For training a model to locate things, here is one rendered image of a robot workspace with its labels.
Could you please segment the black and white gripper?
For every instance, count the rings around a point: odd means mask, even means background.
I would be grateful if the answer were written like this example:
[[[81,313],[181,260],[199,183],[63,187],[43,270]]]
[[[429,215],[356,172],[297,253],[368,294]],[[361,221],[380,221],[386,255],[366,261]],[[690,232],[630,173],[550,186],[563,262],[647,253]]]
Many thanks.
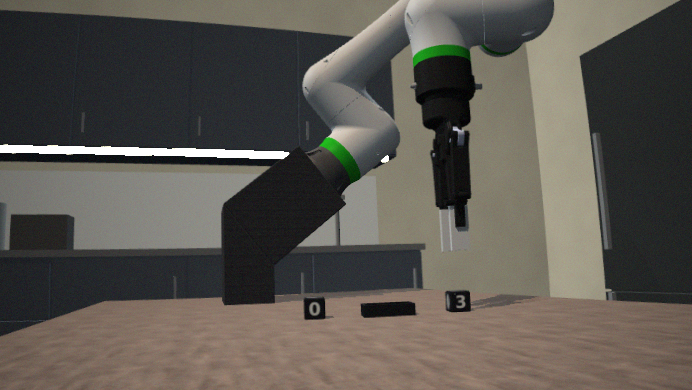
[[[442,252],[470,250],[466,200],[471,198],[470,134],[469,131],[462,131],[461,128],[471,121],[469,101],[465,97],[452,94],[431,98],[422,104],[422,120],[425,128],[432,129],[436,133],[433,139],[434,150],[431,150],[430,155],[433,165],[435,204],[436,207],[439,205],[440,209]],[[437,134],[441,135],[437,136]]]

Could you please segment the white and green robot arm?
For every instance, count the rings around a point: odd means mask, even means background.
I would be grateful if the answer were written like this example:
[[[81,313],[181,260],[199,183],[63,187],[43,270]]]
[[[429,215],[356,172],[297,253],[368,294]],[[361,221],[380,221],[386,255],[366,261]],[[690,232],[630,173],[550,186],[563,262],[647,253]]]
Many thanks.
[[[399,0],[305,74],[304,96],[332,131],[306,155],[341,197],[400,143],[396,123],[365,88],[399,52],[411,44],[417,103],[450,94],[470,101],[482,89],[470,48],[510,55],[540,36],[553,13],[554,0]]]

